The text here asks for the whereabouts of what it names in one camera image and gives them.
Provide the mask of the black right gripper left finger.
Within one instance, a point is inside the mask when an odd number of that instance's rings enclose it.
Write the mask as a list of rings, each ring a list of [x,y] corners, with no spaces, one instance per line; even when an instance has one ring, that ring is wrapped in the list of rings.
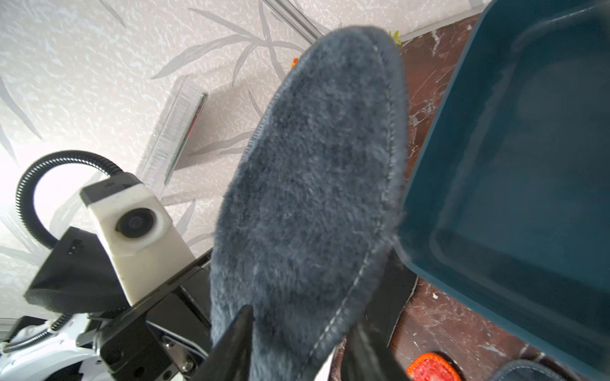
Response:
[[[254,310],[250,305],[243,306],[190,380],[248,381],[253,328]]]

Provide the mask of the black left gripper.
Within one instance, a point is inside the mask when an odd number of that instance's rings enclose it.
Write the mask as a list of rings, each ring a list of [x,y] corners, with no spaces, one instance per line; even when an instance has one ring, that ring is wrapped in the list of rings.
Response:
[[[95,335],[113,380],[189,380],[211,349],[211,250]]]

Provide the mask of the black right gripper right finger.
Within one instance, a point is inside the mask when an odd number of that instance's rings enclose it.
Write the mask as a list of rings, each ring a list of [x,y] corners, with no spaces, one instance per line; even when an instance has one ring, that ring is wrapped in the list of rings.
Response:
[[[341,378],[350,381],[409,380],[380,334],[368,323],[357,323],[348,333]]]

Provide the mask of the red orange-edged insole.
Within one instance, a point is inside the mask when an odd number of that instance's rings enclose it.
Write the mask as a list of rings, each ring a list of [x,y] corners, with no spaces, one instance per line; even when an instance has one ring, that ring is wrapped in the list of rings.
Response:
[[[412,381],[462,381],[456,369],[437,353],[417,357],[405,371]]]

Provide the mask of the dark grey fuzzy insole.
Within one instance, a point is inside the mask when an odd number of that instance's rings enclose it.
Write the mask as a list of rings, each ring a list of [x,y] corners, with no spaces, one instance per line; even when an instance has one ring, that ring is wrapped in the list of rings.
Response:
[[[351,26],[317,40],[269,103],[215,228],[212,337],[253,308],[250,379],[314,379],[362,317],[397,234],[407,157],[392,38]]]

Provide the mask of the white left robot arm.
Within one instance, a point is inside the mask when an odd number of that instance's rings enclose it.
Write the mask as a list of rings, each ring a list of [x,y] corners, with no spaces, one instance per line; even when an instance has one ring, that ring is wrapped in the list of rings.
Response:
[[[36,299],[60,308],[44,323],[23,317],[1,345],[4,380],[186,380],[211,351],[209,263],[205,253],[162,276],[129,304],[103,248],[54,251]]]

